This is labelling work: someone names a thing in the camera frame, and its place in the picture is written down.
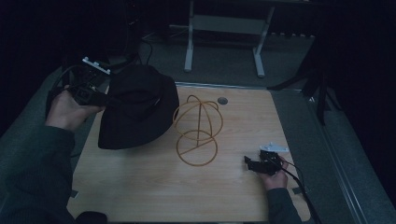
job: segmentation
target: person's right hand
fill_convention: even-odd
[[[285,161],[285,158],[280,156],[279,158],[282,160],[282,168],[286,170],[289,164]],[[288,185],[288,177],[286,176],[286,173],[283,170],[279,170],[274,175],[261,174],[261,173],[257,173],[257,174],[262,179],[262,183],[264,184],[264,188],[266,191],[270,189],[281,189],[281,188],[285,189],[286,186]]]

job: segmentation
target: table leg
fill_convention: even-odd
[[[271,19],[274,15],[275,7],[271,7],[267,16],[267,20],[265,21],[264,25],[262,26],[262,33],[260,36],[259,45],[256,48],[253,48],[253,57],[254,62],[256,64],[257,69],[257,76],[264,77],[264,68],[262,66],[262,56],[260,53],[262,52],[262,45],[264,44],[265,37],[268,33],[268,28],[270,27]]]
[[[185,72],[190,72],[192,68],[192,54],[194,49],[194,45],[192,43],[193,18],[194,18],[194,1],[190,0],[189,44],[187,46],[186,61],[184,63]]]

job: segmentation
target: wooden table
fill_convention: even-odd
[[[97,146],[101,114],[97,115],[74,173],[76,198],[69,200],[73,216],[83,211],[107,214],[119,222],[241,222],[267,220],[262,182],[247,170],[244,156],[259,158],[259,146],[270,142],[287,147],[271,96],[264,90],[177,87],[180,103],[194,94],[203,101],[228,100],[219,105],[223,128],[215,137],[217,157],[205,166],[190,166],[176,151],[180,134],[171,127],[142,147],[105,150]],[[213,116],[213,126],[219,125]],[[180,129],[197,122],[182,119]],[[195,151],[194,159],[207,152]],[[281,153],[292,162],[290,153]],[[289,166],[293,174],[296,170]],[[288,189],[303,221],[310,218],[306,203],[290,178]]]

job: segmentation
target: cable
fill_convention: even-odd
[[[294,166],[294,168],[296,168],[297,172],[298,172],[298,173],[300,174],[300,176],[301,176],[301,179],[302,179],[301,182],[303,182],[303,187],[304,187],[304,189],[305,189],[304,174],[303,174],[303,172],[300,170],[300,168],[298,168],[296,165],[294,165],[294,164],[291,163],[291,162],[288,162],[288,161],[284,161],[284,162],[287,163],[287,164],[290,164],[290,165]]]
[[[315,223],[322,224],[322,222],[320,220],[320,217],[318,216],[317,210],[315,209],[314,205],[311,203],[311,200],[309,200],[308,195],[306,194],[306,191],[305,191],[305,187],[301,183],[300,179],[297,176],[295,176],[294,174],[292,174],[291,172],[289,172],[288,170],[286,170],[285,168],[283,168],[283,167],[279,166],[278,164],[276,164],[276,162],[271,160],[271,158],[267,157],[266,159],[268,161],[270,161],[271,163],[273,163],[277,168],[283,170],[286,174],[290,175],[294,179],[294,181],[296,181],[298,187],[301,190],[301,193],[303,194],[303,197],[304,197],[304,199],[306,201],[306,204],[308,205],[308,209],[311,212],[312,218],[314,219]]]
[[[147,60],[146,60],[146,65],[148,65],[148,64],[149,64],[149,58],[151,57],[151,54],[152,54],[152,45],[151,45],[148,41],[146,41],[146,40],[144,40],[144,39],[141,39],[141,41],[142,41],[143,43],[149,45],[149,48],[150,48],[150,50],[149,50],[149,55],[148,55],[148,58],[147,58]]]

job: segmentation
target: sleeve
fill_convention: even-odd
[[[74,135],[42,126],[28,142],[23,166],[6,179],[0,223],[75,223],[66,208],[73,181]]]
[[[267,192],[268,220],[271,224],[303,223],[293,205],[287,189],[271,189]]]

